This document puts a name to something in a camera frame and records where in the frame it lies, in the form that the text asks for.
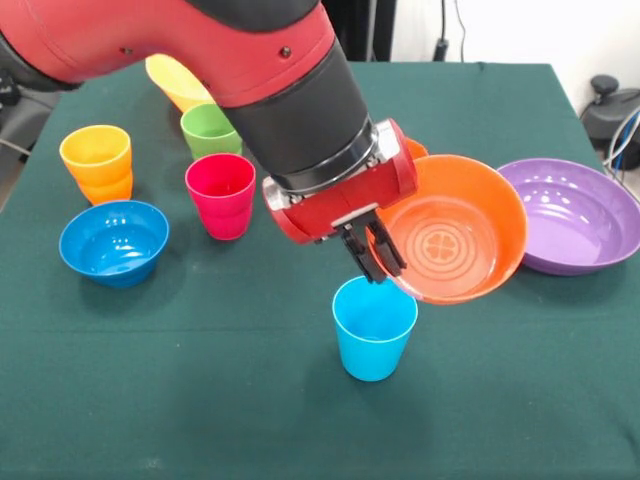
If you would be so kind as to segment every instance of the green cup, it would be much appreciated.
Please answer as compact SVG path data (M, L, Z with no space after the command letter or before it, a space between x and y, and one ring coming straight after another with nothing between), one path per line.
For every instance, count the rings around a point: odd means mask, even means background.
M212 153L242 153L242 138L216 104L190 108L182 115L180 127L194 160Z

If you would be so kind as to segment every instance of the red robot arm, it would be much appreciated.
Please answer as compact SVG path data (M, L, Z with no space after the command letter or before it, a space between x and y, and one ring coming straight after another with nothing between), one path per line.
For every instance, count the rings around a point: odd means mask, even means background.
M415 169L400 129L372 122L319 0L0 0L0 67L25 86L73 89L154 53L223 108L269 173L265 200L292 240L342 236L382 281L354 231L363 224L400 273L375 209L415 191Z

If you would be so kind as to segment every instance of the purple bowl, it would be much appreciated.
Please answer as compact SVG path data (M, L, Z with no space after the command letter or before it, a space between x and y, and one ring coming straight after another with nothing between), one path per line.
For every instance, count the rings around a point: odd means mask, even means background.
M604 174L554 158L518 160L498 171L525 205L528 267L581 275L622 262L640 247L640 207Z

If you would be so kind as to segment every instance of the white wall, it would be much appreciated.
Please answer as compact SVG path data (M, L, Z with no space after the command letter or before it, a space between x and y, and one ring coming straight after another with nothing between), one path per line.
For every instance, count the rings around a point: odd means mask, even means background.
M595 74L613 75L621 87L640 87L640 0L458 4L467 28L467 62L550 63L577 111L592 98L589 80ZM446 6L447 61L459 61L462 32L453 0ZM431 60L440 25L440 0L398 0L392 60Z

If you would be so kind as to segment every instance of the pink cup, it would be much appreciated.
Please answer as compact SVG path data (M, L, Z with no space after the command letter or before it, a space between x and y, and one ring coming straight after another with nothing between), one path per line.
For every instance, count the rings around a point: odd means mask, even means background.
M253 211L256 169L233 153L207 155L191 164L185 183L204 228L217 240L246 233Z

